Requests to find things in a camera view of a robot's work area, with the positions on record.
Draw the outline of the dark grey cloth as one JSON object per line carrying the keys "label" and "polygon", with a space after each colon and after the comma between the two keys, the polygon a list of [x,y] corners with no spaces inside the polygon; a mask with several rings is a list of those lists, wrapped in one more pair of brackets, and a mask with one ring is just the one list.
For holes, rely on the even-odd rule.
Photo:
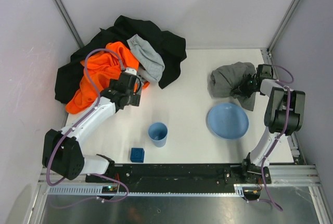
{"label": "dark grey cloth", "polygon": [[209,94],[213,98],[232,97],[239,101],[242,108],[254,111],[255,94],[246,97],[233,92],[247,75],[254,74],[255,67],[252,63],[237,62],[220,66],[213,70],[208,77]]}

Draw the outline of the orange cloth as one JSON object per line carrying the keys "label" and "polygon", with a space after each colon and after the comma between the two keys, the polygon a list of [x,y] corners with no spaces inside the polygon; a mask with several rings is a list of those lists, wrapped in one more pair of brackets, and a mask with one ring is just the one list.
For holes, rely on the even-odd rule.
{"label": "orange cloth", "polygon": [[97,92],[91,85],[92,79],[99,91],[107,88],[111,79],[117,80],[121,73],[119,58],[125,68],[139,68],[139,61],[131,51],[121,42],[108,43],[106,48],[114,53],[100,51],[92,55],[87,61],[88,72],[84,73],[79,83],[79,89],[66,105],[66,111],[70,114],[78,114],[87,109],[97,98]]}

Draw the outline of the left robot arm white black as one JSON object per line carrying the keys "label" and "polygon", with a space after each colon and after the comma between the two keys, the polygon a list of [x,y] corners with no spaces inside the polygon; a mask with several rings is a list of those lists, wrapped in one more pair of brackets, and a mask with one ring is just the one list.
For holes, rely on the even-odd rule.
{"label": "left robot arm white black", "polygon": [[139,105],[140,88],[135,86],[139,82],[136,70],[127,68],[119,79],[110,80],[109,86],[73,123],[59,131],[49,130],[45,134],[42,157],[46,172],[53,171],[68,180],[79,175],[105,174],[111,159],[103,155],[83,155],[82,147],[105,120],[128,105]]}

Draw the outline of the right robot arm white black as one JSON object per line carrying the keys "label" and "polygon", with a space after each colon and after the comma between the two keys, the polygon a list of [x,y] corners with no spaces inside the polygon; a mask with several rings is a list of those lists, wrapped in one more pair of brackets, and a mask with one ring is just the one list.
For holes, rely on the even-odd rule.
{"label": "right robot arm white black", "polygon": [[242,176],[246,182],[255,182],[264,178],[264,168],[267,167],[269,156],[282,136],[291,136],[301,129],[304,118],[305,93],[292,90],[289,85],[294,82],[294,76],[286,68],[291,80],[284,81],[274,78],[275,65],[258,65],[254,75],[248,75],[241,82],[238,90],[246,96],[255,92],[268,97],[264,114],[264,133],[256,147],[242,161]]}

